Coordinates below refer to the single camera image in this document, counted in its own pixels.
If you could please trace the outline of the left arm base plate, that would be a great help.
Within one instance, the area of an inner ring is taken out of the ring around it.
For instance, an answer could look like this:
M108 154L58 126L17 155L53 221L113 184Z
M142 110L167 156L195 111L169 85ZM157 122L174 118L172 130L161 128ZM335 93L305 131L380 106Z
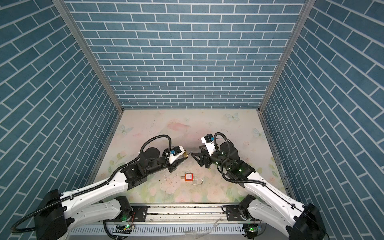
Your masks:
M148 207L147 206L133 206L130 209L121 208L121 212L117 217L106 222L114 223L134 223L144 222L146 220Z

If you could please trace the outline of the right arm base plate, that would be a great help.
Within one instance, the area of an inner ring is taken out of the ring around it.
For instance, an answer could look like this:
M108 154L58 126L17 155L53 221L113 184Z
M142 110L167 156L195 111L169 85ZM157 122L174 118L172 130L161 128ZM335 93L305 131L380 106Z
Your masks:
M259 219L251 217L246 214L245 210L239 205L224 205L222 211L225 213L228 222L257 222Z

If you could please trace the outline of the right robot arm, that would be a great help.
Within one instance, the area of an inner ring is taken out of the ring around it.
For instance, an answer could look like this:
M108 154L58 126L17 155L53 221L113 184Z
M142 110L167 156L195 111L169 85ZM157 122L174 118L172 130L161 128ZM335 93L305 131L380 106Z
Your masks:
M290 240L322 240L328 236L320 211L304 205L268 183L253 167L240 159L232 143L200 146L192 153L201 167L217 166L224 180L239 184L249 194L239 203L242 217L258 219L283 233Z

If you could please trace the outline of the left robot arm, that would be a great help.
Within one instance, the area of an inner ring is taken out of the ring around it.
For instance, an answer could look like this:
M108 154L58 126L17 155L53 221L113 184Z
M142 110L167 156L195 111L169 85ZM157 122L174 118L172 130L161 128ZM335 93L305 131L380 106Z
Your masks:
M49 192L40 204L43 210L34 217L37 239L58 240L76 227L98 221L130 225L136 215L128 199L120 194L141 185L150 174L164 169L173 172L187 158L181 146L163 153L148 148L107 179L62 194Z

